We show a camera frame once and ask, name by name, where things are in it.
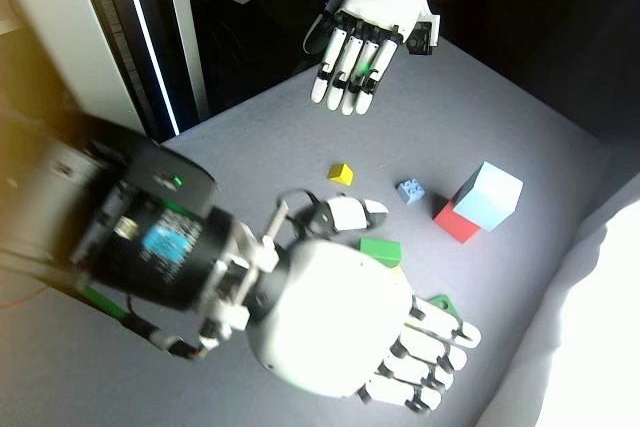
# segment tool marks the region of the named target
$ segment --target light strip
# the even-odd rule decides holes
[[[162,78],[162,72],[160,72],[160,65],[158,65],[158,58],[156,57],[156,51],[153,48],[153,44],[151,43],[151,36],[149,35],[149,28],[147,27],[147,21],[144,18],[144,12],[142,12],[142,5],[140,4],[140,0],[133,0],[133,5],[136,8],[136,14],[138,15],[138,20],[140,21],[140,27],[142,28],[142,35],[144,36],[144,41],[147,44],[147,49],[149,50],[149,56],[151,57],[151,63],[153,64],[153,70],[156,73],[156,78],[158,79],[158,84],[160,85],[160,91],[162,92],[162,98],[164,99],[164,105],[167,108],[167,113],[169,114],[169,119],[171,120],[171,126],[173,127],[173,132],[175,135],[180,135],[180,129],[178,129],[178,124],[176,123],[176,118],[173,115],[173,108],[171,107],[171,101],[169,100],[169,94],[167,93],[167,88],[164,85],[164,79]]]

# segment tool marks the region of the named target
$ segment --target red block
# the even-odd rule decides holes
[[[469,222],[467,219],[453,211],[452,201],[447,202],[447,205],[444,206],[433,220],[436,224],[453,235],[458,242],[463,244],[469,240],[473,234],[480,230],[479,226],[473,222]]]

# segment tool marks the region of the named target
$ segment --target light blue cube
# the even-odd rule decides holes
[[[516,210],[522,185],[513,175],[484,162],[460,189],[453,211],[491,231]]]
[[[416,179],[405,180],[398,186],[397,190],[405,204],[420,200],[424,195],[424,189]]]

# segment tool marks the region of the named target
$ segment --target tabletop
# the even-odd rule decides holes
[[[440,407],[425,419],[406,408],[300,391],[264,370],[241,333],[189,364],[51,293],[0,312],[0,328],[11,332],[0,343],[4,425],[472,425],[587,213],[608,152],[444,40],[430,57],[398,52],[365,116],[313,104],[314,76],[315,69],[303,72],[167,145],[208,170],[218,207],[257,235],[275,198],[292,188],[386,204],[387,222],[366,235],[399,241],[416,293],[447,294],[483,333]],[[433,222],[434,206],[485,160],[524,188],[512,216],[462,245]],[[350,187],[326,179],[339,162],[355,172]],[[410,178],[426,195],[405,205],[395,188]],[[194,316],[142,302],[139,310],[187,338],[197,329]]]

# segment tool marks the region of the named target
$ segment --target white cloth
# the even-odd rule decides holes
[[[640,175],[583,222],[476,427],[639,426],[639,288]]]

